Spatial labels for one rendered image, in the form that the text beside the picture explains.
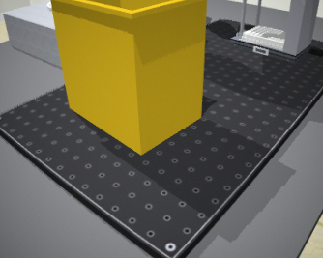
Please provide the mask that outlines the yellow open-top bin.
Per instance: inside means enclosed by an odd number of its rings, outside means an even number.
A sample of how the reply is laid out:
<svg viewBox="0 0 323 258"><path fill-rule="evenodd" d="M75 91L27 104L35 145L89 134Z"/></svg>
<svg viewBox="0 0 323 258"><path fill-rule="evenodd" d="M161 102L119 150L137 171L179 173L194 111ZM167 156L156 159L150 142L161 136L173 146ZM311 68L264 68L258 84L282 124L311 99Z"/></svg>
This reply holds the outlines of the yellow open-top bin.
<svg viewBox="0 0 323 258"><path fill-rule="evenodd" d="M140 155L201 118L207 0L50 2L71 110Z"/></svg>

